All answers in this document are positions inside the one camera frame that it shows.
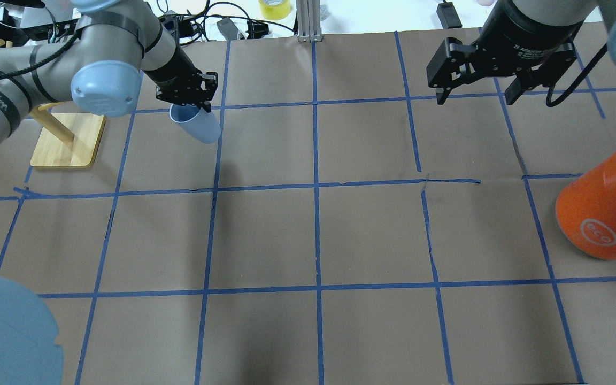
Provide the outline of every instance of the metal frame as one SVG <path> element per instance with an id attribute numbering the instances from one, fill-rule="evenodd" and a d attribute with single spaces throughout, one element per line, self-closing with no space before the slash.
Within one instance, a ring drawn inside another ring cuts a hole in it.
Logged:
<path id="1" fill-rule="evenodd" d="M 320 0 L 296 0 L 298 41 L 322 41 L 320 27 Z"/>

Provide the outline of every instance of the cartoon face logo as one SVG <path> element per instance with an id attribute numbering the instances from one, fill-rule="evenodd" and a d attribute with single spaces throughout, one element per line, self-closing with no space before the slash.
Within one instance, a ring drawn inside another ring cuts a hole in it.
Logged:
<path id="1" fill-rule="evenodd" d="M 592 244 L 598 246 L 616 245 L 616 234 L 606 224 L 596 219 L 586 219 L 581 222 L 581 235 Z"/>

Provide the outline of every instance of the tape roll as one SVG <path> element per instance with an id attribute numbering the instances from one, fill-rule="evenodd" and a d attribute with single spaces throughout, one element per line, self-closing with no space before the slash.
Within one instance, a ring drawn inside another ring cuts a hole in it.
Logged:
<path id="1" fill-rule="evenodd" d="M 289 0 L 258 0 L 261 13 L 267 20 L 280 20 L 291 12 Z"/>

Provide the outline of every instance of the wooden base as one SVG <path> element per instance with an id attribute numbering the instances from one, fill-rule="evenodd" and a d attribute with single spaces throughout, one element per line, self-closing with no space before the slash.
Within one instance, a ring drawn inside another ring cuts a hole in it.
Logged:
<path id="1" fill-rule="evenodd" d="M 105 116 L 88 113 L 53 114 L 70 129 L 75 138 L 62 142 L 42 128 L 30 165 L 44 168 L 86 168 L 94 163 L 96 150 L 106 124 Z"/>

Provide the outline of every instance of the orange can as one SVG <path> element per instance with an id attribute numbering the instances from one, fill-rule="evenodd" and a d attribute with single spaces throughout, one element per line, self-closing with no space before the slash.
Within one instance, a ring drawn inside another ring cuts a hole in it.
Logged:
<path id="1" fill-rule="evenodd" d="M 575 246 L 590 256 L 616 260 L 616 153 L 565 187 L 555 212 Z"/>

